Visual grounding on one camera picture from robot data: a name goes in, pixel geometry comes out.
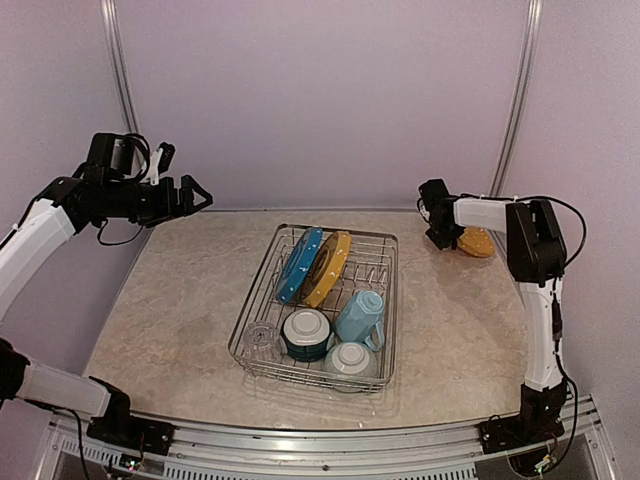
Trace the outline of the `yellow speckled plate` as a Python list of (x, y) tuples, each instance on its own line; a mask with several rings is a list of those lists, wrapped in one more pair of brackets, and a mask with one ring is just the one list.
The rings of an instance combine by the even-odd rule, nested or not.
[(488, 233), (479, 227), (466, 227), (457, 239), (457, 247), (476, 258), (489, 258), (496, 253), (496, 247)]
[(328, 296), (346, 265), (352, 243), (348, 231), (333, 232), (321, 245), (302, 285), (302, 301), (318, 307)]

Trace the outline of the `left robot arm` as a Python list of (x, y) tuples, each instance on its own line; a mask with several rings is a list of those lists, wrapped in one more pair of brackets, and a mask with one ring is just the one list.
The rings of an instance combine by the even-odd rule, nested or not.
[[(7, 312), (31, 278), (62, 245), (88, 225), (126, 219), (142, 229), (193, 215), (214, 197), (190, 175), (167, 176), (175, 153), (156, 150), (139, 134), (97, 133), (86, 160), (70, 177), (53, 180), (30, 202), (1, 242), (1, 310)], [(140, 434), (137, 418), (114, 405), (116, 388), (44, 365), (1, 343), (1, 398), (20, 399), (100, 418), (121, 445)]]

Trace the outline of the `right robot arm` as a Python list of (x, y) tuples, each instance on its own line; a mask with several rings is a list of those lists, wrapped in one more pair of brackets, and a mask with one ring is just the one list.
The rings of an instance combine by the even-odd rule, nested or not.
[(441, 179), (419, 186), (417, 202), (429, 225), (426, 235), (440, 250), (460, 246), (465, 229), (479, 227), (506, 237), (506, 261), (527, 321), (528, 357), (520, 409), (478, 426), (486, 453), (560, 438), (561, 411), (576, 384), (563, 366), (562, 283), (572, 262), (547, 196), (524, 198), (454, 195)]

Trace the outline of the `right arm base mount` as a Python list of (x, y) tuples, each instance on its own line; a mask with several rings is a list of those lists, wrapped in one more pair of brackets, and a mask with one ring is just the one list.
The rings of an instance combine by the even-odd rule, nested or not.
[(477, 425), (484, 454), (493, 454), (561, 437), (565, 430), (560, 411), (544, 411), (541, 416), (493, 415)]

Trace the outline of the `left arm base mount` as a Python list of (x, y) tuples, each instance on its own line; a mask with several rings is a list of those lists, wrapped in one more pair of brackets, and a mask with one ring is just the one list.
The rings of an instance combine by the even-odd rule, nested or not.
[(89, 438), (161, 456), (168, 455), (174, 432), (171, 423), (132, 415), (126, 397), (111, 398), (104, 415), (93, 417), (87, 428)]

